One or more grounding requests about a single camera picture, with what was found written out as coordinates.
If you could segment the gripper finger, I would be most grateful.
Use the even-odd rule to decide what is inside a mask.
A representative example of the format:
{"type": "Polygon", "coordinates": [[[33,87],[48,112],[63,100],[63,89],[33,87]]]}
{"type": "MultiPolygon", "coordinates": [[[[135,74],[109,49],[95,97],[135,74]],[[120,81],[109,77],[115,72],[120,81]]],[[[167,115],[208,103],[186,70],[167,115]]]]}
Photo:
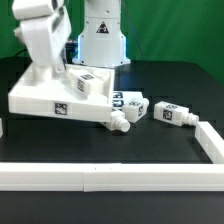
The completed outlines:
{"type": "Polygon", "coordinates": [[[59,56],[54,62],[54,69],[56,73],[64,73],[66,70],[65,62],[61,56],[59,56]]]}

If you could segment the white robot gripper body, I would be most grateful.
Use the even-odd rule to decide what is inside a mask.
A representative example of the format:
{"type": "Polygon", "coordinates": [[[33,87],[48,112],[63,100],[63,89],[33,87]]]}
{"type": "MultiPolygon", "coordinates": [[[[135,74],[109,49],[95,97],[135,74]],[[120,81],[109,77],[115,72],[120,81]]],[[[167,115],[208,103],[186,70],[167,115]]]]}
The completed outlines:
{"type": "Polygon", "coordinates": [[[15,33],[22,38],[34,64],[54,67],[71,34],[66,7],[52,11],[43,7],[23,9],[15,14],[15,18],[20,21],[15,33]]]}

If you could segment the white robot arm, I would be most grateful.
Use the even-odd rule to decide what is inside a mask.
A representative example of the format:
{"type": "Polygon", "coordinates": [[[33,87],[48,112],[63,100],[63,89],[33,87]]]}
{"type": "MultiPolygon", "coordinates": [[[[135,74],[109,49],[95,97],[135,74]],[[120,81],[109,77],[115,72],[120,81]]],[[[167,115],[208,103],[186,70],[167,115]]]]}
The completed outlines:
{"type": "MultiPolygon", "coordinates": [[[[71,34],[66,0],[14,0],[12,11],[20,21],[14,33],[34,65],[63,71],[62,51],[71,34]]],[[[72,62],[94,67],[128,64],[120,16],[121,0],[84,0],[84,29],[72,62]]]]}

